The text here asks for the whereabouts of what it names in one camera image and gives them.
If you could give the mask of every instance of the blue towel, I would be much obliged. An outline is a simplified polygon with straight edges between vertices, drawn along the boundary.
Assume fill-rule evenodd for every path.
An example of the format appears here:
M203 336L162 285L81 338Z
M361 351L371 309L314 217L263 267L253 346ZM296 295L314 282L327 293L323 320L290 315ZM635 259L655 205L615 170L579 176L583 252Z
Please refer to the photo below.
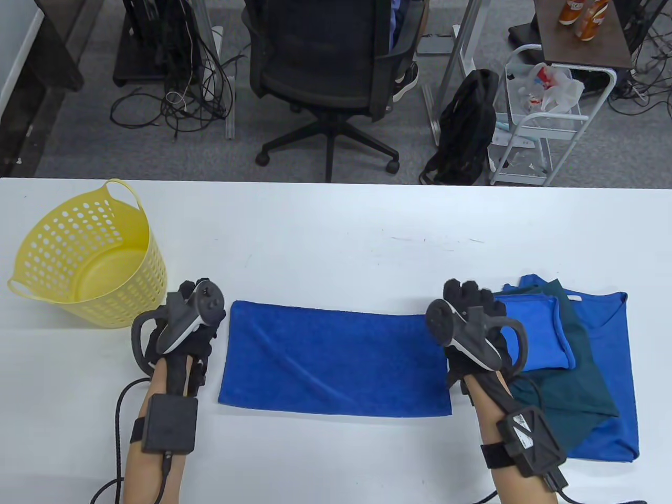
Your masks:
M219 402L251 409L449 415L444 350L424 316L236 301Z
M558 298L545 294L496 297L506 304L507 316L520 321L528 332L530 351L525 371L577 367L574 353L560 323ZM515 362L518 358L518 338L510 327L505 327L502 334Z
M526 275L520 279L521 287L545 283L537 275ZM639 435L626 317L628 295L625 292L607 296L592 296L572 290L565 292L581 297L581 301L572 301L572 306L588 330L593 358L620 412L620 417L610 418L595 428L569 456L631 462L639 457Z

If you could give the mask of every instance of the black glove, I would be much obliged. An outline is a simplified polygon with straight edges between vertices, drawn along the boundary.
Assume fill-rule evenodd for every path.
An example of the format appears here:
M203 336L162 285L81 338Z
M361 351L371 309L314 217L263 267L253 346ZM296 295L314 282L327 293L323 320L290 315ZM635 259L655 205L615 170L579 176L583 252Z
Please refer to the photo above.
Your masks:
M202 280L207 279L202 278L198 280L196 284ZM196 284L190 281L186 281L180 285L178 290L184 300L189 299L189 296L192 295ZM150 363L154 365L156 365L156 363L161 358L165 358L166 360L182 360L188 355L192 356L194 361L192 363L192 368L189 374L187 395L195 396L199 387L205 385L206 382L208 357L210 357L210 354L212 353L212 345L210 342L213 338L217 337L218 326L215 327L201 324L198 329L196 329L184 341L182 341L182 343L180 343L173 351L165 355L159 355L157 352L157 339L159 338L161 331L166 327L167 323L168 321L166 319L157 319L157 328L154 329L154 331L152 331L152 333L149 335L149 342L147 343L144 356Z
M485 314L491 317L506 317L506 306L504 303L495 301L495 297L491 291L487 289L479 290L478 284L473 281L460 285L454 278L448 280L444 285L444 299L460 313L464 320L468 320L467 308L470 306L482 306ZM506 340L499 329L491 329L487 334L487 339L502 357L501 373L506 380L509 374L508 371L513 366ZM469 374L490 372L480 367L455 347L447 347L444 350L448 358L449 367L448 387L453 386L459 380L463 380Z

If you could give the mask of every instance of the black backpack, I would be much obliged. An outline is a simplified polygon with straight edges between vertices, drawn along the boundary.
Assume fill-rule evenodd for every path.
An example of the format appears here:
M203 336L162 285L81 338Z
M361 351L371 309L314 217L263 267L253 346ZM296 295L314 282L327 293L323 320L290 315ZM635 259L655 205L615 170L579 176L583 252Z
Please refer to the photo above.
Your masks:
M472 185L480 177L495 132L498 81L495 72L474 70L460 84L439 119L439 150L420 173L421 184Z

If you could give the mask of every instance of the gray carpet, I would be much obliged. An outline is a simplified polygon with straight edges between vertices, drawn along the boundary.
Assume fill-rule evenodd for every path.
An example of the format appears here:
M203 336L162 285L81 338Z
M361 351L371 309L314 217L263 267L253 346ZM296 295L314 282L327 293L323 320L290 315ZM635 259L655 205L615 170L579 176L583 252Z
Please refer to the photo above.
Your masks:
M429 31L447 32L459 22L465 0L432 2ZM222 52L235 55L249 36L240 21L241 0L210 0L212 22L224 26ZM532 0L496 0L476 53L478 67L501 71L510 48L509 26L528 22ZM303 181L324 177L325 139L304 140L271 153L271 163L256 166L254 158L265 141L311 121L309 113L293 114L286 103L266 96L258 99L248 84L248 64L239 65L236 138L226 140L224 124L205 132L180 134L173 139L166 126L126 130L109 121L110 105L132 86L112 83L124 8L120 0L106 0L81 59L85 86L65 99L36 176L125 179ZM419 58L420 84L437 85L447 58ZM159 94L158 87L145 90ZM142 121L157 113L158 103L136 98L120 108L120 118ZM637 112L636 106L625 104ZM384 171L387 158L339 137L334 160L334 182L417 183L417 175L435 152L422 92L418 85L395 104L383 120L372 124L355 118L353 124L396 148L401 170ZM672 188L672 120L665 107L638 117L623 117L606 106L590 125L553 185L567 187ZM561 152L561 145L554 152Z

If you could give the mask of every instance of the chair backrest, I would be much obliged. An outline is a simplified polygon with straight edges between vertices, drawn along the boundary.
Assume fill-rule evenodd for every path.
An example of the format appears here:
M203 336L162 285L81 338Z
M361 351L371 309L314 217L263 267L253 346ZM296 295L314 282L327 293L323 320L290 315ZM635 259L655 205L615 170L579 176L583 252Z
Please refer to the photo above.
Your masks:
M374 58L389 49L390 0L245 3L272 47L274 65L322 76L310 83L317 94L333 92L334 82L370 92Z

